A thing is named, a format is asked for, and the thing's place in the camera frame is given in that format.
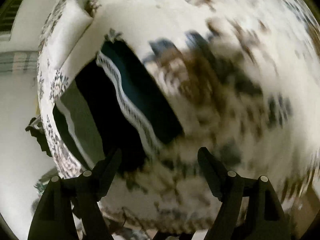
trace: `dark green fabric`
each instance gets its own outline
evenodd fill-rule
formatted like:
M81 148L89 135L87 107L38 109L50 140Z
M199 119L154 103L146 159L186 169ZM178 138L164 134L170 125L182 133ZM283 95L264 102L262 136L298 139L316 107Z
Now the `dark green fabric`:
M141 168L147 156L140 136L122 114L115 87L103 68L92 61L75 80L102 138L104 155L118 148L121 150L122 162L118 171L122 175L125 171L132 172Z
M106 41L101 52L118 68L124 93L149 120L157 138L168 144L181 134L182 127L170 105L127 44Z

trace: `floral patterned fabric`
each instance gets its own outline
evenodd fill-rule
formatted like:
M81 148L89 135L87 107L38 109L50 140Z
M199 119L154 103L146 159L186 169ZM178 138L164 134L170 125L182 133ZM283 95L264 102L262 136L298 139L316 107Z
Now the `floral patterned fabric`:
M115 177L104 216L144 230L209 228L220 203L196 162L202 146L243 177L268 176L286 210L318 178L320 28L303 0L90 1L94 20L60 70L50 68L47 39L66 0L39 46L39 105L59 171L71 178L82 168L52 109L105 37L126 42L183 128L153 162Z

